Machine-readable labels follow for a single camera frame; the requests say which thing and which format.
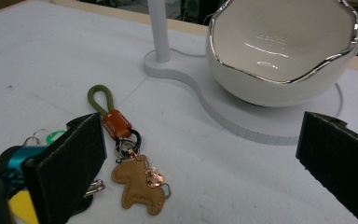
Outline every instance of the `white stand base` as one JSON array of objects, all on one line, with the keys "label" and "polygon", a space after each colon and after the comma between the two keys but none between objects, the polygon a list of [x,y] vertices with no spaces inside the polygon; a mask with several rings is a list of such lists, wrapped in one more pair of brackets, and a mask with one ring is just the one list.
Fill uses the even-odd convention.
[{"label": "white stand base", "polygon": [[298,142],[305,111],[338,117],[343,97],[338,85],[302,105],[283,108],[251,105],[231,95],[213,78],[204,56],[187,55],[171,49],[171,60],[156,61],[155,51],[144,57],[146,73],[170,78],[193,88],[206,112],[221,126],[245,139],[274,146]]}]

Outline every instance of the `bowl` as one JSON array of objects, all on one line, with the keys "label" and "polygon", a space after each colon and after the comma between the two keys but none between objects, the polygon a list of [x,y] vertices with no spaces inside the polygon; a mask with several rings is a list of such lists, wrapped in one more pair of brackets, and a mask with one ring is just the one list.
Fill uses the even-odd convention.
[{"label": "bowl", "polygon": [[342,76],[358,45],[358,16],[342,0],[228,0],[206,43],[227,91],[254,105],[298,105]]}]

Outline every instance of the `brown leather keychain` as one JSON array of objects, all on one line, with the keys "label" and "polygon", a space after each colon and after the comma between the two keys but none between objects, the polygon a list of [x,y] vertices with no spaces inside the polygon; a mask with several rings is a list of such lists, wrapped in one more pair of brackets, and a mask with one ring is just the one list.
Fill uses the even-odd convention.
[{"label": "brown leather keychain", "polygon": [[[102,91],[106,95],[108,112],[94,100],[94,93]],[[141,135],[131,128],[131,124],[113,105],[113,96],[103,85],[92,87],[88,93],[92,107],[103,115],[103,126],[116,141],[118,166],[112,172],[112,180],[124,184],[121,198],[123,208],[130,208],[134,203],[147,205],[150,215],[157,215],[171,196],[170,186],[164,183],[164,177],[155,167],[149,168],[147,157],[138,155]]]}]

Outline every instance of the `green cord loop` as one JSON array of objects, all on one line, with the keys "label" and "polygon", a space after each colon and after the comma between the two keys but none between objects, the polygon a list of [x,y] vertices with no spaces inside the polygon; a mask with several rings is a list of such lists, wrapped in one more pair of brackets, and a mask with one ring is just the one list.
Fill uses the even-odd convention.
[{"label": "green cord loop", "polygon": [[113,110],[115,107],[113,105],[113,96],[112,92],[107,89],[107,87],[103,85],[96,85],[89,89],[89,93],[87,94],[87,98],[89,99],[89,103],[91,106],[98,112],[100,112],[102,115],[105,115],[108,113],[108,111],[105,111],[94,99],[94,93],[97,91],[102,91],[106,95],[106,102],[107,102],[107,109],[108,111]]}]

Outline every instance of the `white table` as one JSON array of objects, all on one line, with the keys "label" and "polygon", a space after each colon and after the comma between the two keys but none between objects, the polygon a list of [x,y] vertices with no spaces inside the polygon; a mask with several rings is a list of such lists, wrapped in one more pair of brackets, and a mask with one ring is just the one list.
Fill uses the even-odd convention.
[{"label": "white table", "polygon": [[[0,154],[37,130],[62,130],[67,121],[93,113],[87,91],[104,84],[172,189],[156,217],[142,204],[123,209],[124,186],[110,179],[115,143],[106,134],[107,160],[97,176],[106,189],[69,223],[358,223],[299,163],[296,147],[239,138],[207,115],[186,84],[149,77],[143,69],[143,57],[153,49],[149,25],[106,16],[117,12],[122,18],[112,8],[98,7],[100,15],[92,12],[96,6],[51,3],[26,1],[0,10]],[[183,31],[180,26],[175,29]],[[171,46],[204,52],[204,37],[194,34],[202,29],[170,30]],[[338,82],[345,99],[340,118],[355,132],[357,62]]]}]

